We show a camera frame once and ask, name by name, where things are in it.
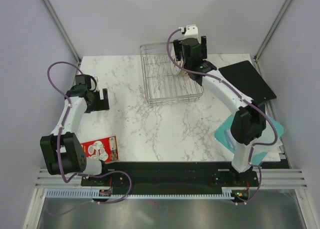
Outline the watermelon pattern plate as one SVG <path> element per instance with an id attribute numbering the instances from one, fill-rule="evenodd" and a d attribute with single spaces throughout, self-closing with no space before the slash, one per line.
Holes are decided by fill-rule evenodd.
<path id="1" fill-rule="evenodd" d="M 181 61 L 177 61 L 176 63 L 178 64 L 178 66 L 175 64 L 173 65 L 173 70 L 172 70 L 173 75 L 174 76 L 183 76 L 183 75 L 187 74 L 186 71 L 181 69 L 184 67 L 184 63 Z"/>

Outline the metal wire dish rack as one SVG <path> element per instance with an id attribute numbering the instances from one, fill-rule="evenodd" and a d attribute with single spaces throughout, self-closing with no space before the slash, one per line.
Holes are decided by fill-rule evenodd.
<path id="1" fill-rule="evenodd" d="M 140 60 L 144 94 L 149 105 L 169 105 L 199 99 L 204 89 L 187 74 L 173 75 L 165 42 L 142 44 Z"/>

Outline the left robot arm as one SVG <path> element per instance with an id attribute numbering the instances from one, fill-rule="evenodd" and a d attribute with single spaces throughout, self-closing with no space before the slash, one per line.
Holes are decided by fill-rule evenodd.
<path id="1" fill-rule="evenodd" d="M 64 183 L 75 176 L 92 177 L 99 186 L 106 185 L 110 174 L 103 158 L 88 158 L 77 138 L 84 114 L 110 109 L 108 90 L 98 90 L 97 80 L 88 74 L 75 77 L 75 85 L 64 94 L 64 108 L 56 127 L 40 139 L 40 148 L 50 175 L 60 175 Z"/>

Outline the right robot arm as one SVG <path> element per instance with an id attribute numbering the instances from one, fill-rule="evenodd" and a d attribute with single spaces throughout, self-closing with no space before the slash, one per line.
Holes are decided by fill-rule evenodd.
<path id="1" fill-rule="evenodd" d="M 265 108 L 242 93 L 221 74 L 203 54 L 204 43 L 189 37 L 173 41 L 175 63 L 200 86 L 212 91 L 233 115 L 230 132 L 235 140 L 233 167 L 229 180 L 235 186 L 242 185 L 252 169 L 253 146 L 266 129 Z"/>

